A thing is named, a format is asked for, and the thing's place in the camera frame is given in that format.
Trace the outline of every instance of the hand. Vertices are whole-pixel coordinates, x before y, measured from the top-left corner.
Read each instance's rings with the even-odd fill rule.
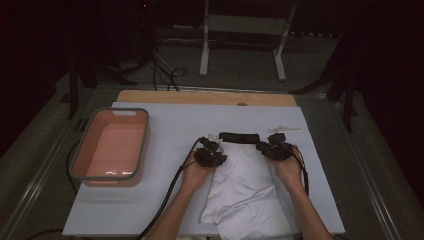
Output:
[[[202,167],[197,163],[194,158],[193,152],[185,164],[185,169],[183,171],[183,182],[181,184],[181,189],[195,192],[201,186],[203,186],[207,176],[215,171],[215,168]]]
[[[302,160],[299,155],[297,146],[292,147],[292,152],[296,155],[298,159]],[[271,163],[274,165],[275,173],[283,182],[284,186],[288,191],[297,188],[303,189],[302,168],[299,162],[293,156],[289,157],[284,161],[269,161],[271,161]]]

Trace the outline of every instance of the pink tray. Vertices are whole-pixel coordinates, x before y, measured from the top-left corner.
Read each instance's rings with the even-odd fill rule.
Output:
[[[93,114],[70,174],[88,186],[131,187],[140,182],[149,130],[145,109],[100,109]]]

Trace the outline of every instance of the metal stand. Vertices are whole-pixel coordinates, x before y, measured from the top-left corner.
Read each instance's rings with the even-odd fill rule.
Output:
[[[241,16],[224,16],[209,14],[209,0],[205,0],[205,16],[203,29],[203,50],[200,60],[200,76],[208,75],[209,63],[209,31],[226,31],[226,32],[242,32],[242,33],[259,33],[269,35],[281,35],[281,41],[277,48],[274,49],[273,55],[275,59],[275,67],[277,69],[278,80],[285,81],[287,79],[281,54],[284,44],[289,34],[291,22],[296,10],[296,5],[292,5],[287,19],[271,19],[271,18],[255,18]],[[261,26],[273,26],[271,30],[267,30]]]

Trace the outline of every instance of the black cable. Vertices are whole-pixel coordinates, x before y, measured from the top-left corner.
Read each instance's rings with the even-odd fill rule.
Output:
[[[62,231],[63,231],[63,229],[59,229],[59,228],[57,228],[57,229],[50,229],[50,230],[46,230],[46,231],[42,231],[42,232],[36,233],[36,234],[34,234],[34,235],[32,235],[32,236],[28,237],[28,238],[27,238],[27,240],[32,240],[32,239],[34,239],[34,238],[36,238],[36,237],[39,237],[39,236],[41,236],[41,235],[44,235],[44,234],[48,234],[48,233],[55,233],[55,232],[62,232]]]
[[[163,62],[163,60],[162,59],[160,59],[159,58],[159,61],[156,59],[156,57],[153,57],[152,58],[152,61],[153,61],[153,86],[154,86],[154,88],[155,88],[155,90],[157,90],[157,87],[156,87],[156,72],[157,73],[159,73],[159,76],[160,76],[160,80],[164,83],[164,84],[166,84],[167,86],[168,86],[168,91],[169,91],[169,89],[170,89],[170,87],[171,87],[171,85],[174,87],[174,89],[176,90],[176,91],[181,91],[180,89],[179,89],[179,87],[178,87],[178,85],[175,83],[175,81],[174,81],[174,77],[177,77],[177,78],[180,78],[180,77],[182,77],[182,76],[184,76],[184,75],[186,75],[187,74],[187,69],[185,69],[185,68],[175,68],[175,69],[171,69],[171,72],[168,72],[164,67],[162,67],[161,66],[161,64],[166,64],[166,63],[164,63]],[[163,79],[162,79],[162,75],[161,75],[161,73],[164,73],[166,76],[168,76],[168,78],[169,78],[169,83],[168,82],[165,82]]]
[[[180,176],[181,172],[185,168],[187,168],[189,165],[195,163],[195,162],[192,162],[189,165],[184,166],[187,163],[188,159],[190,158],[191,153],[193,152],[193,149],[196,147],[197,143],[199,143],[200,140],[201,140],[201,138],[197,139],[196,142],[194,142],[194,144],[191,147],[190,151],[188,152],[187,157],[184,160],[183,164],[178,168],[177,172],[175,173],[174,179],[172,180],[171,184],[169,185],[168,192],[165,195],[165,198],[162,202],[162,205],[160,206],[156,215],[153,217],[152,221],[150,221],[149,225],[147,225],[147,227],[143,230],[143,232],[140,235],[138,235],[136,240],[141,240],[150,231],[150,229],[153,227],[153,225],[156,223],[156,221],[158,220],[158,218],[162,214],[162,211],[165,209],[165,206],[168,203],[169,197],[171,196],[172,190],[174,190],[175,183],[177,182],[178,177]]]
[[[68,177],[69,183],[71,184],[72,190],[74,191],[75,195],[77,194],[78,190],[75,187],[74,182],[72,181],[71,174],[69,173],[69,164],[70,164],[70,161],[71,161],[71,155],[74,152],[74,150],[76,149],[76,147],[78,146],[79,142],[80,141],[75,143],[75,145],[69,151],[68,156],[66,157],[66,175]]]
[[[290,154],[294,157],[294,159],[296,159],[296,161],[299,163],[300,168],[302,169],[302,173],[303,173],[303,183],[304,183],[304,187],[305,187],[305,192],[306,195],[309,196],[309,177],[308,177],[308,172],[306,171],[306,165],[305,162],[302,161],[303,160],[303,156],[302,156],[302,152],[300,152],[299,148],[297,148],[296,146],[293,146],[294,148],[296,148],[296,150],[299,152],[300,158],[299,159],[296,154],[293,153],[292,149],[289,149],[289,147],[286,146],[286,144],[283,144],[283,146],[286,148],[287,151],[290,152]]]

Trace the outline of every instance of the white cloth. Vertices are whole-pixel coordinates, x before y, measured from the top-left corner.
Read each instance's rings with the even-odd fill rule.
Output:
[[[270,166],[253,144],[221,143],[227,161],[212,179],[201,222],[214,223],[223,240],[292,239]]]

